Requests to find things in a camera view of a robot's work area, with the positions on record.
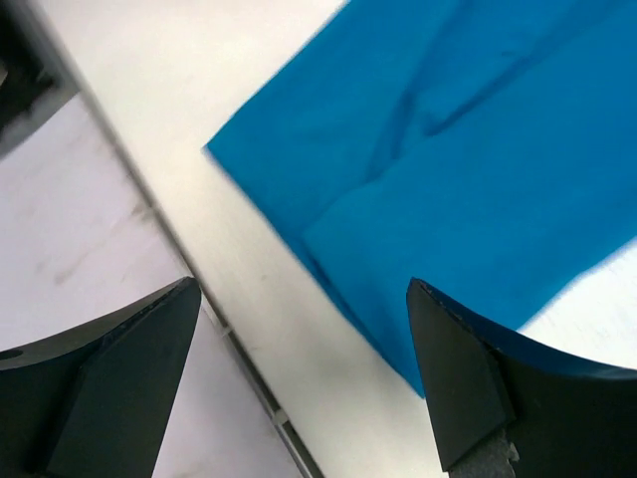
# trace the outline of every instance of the white table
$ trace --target white table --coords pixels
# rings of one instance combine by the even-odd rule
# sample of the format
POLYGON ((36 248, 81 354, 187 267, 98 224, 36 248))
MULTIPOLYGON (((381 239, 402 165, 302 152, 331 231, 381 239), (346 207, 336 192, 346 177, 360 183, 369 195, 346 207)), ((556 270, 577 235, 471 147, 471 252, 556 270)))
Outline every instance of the white table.
MULTIPOLYGON (((442 475, 425 402, 202 150, 339 0, 37 4, 323 473, 442 475)), ((633 244, 526 333, 637 367, 635 271, 633 244)))

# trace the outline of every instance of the black object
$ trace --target black object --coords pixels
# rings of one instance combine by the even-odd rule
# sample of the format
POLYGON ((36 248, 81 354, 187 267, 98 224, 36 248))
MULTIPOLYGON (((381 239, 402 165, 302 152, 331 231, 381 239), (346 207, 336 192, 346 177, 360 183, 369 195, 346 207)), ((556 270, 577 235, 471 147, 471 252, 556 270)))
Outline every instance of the black object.
POLYGON ((0 71, 6 78, 0 83, 0 135, 16 117, 31 110, 33 103, 56 86, 44 65, 0 0, 0 71))
POLYGON ((149 478, 200 302, 182 279, 0 353, 0 477, 149 478))
POLYGON ((535 342, 422 281, 407 302, 452 478, 637 476, 637 371, 535 342))

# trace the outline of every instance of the folded cloth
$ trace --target folded cloth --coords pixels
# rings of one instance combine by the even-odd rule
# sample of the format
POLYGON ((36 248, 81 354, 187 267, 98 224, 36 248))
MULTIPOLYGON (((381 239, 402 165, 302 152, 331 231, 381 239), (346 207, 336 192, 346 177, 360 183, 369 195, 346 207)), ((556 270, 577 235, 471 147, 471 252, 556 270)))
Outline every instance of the folded cloth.
POLYGON ((422 393, 411 277, 516 328, 634 235, 625 3, 353 0, 208 148, 422 393))

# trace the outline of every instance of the blue fabric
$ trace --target blue fabric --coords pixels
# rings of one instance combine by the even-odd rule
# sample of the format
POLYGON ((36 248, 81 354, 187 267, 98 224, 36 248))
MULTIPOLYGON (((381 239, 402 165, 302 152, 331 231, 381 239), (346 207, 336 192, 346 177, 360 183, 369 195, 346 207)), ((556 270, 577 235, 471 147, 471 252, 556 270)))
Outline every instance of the blue fabric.
POLYGON ((352 0, 208 148, 422 394, 411 277, 516 329, 634 237, 636 60, 627 0, 352 0))

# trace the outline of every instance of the white surface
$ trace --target white surface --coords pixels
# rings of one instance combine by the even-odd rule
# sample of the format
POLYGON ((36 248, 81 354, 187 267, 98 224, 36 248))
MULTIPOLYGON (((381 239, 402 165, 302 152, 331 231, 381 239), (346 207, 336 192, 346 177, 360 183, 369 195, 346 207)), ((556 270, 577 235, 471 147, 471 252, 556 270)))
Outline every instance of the white surface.
MULTIPOLYGON (((188 274, 79 99, 0 159, 0 230, 0 351, 188 274)), ((202 311, 154 477, 261 476, 300 473, 202 311)))
MULTIPOLYGON (((347 324, 202 152, 338 3, 38 1, 323 473, 440 476, 425 402, 347 324)), ((636 266, 633 245, 527 333, 637 366, 629 315, 636 266)))

